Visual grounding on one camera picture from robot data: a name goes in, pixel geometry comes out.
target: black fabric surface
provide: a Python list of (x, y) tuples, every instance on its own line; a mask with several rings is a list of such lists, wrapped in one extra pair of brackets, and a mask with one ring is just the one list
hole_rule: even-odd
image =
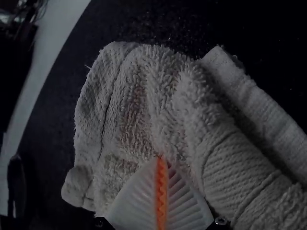
[(73, 166), (74, 109), (88, 68), (112, 41), (163, 44), (193, 58), (216, 45), (306, 131), (303, 3), (266, 1), (92, 0), (61, 50), (26, 127), (19, 152), (37, 174), (33, 229), (86, 229), (93, 214), (61, 199)]

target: towel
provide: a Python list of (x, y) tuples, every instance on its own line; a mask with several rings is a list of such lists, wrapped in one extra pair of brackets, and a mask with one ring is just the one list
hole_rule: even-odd
[(164, 155), (234, 229), (306, 229), (306, 140), (222, 47), (193, 60), (113, 42), (76, 105), (62, 198), (103, 216), (123, 184)]

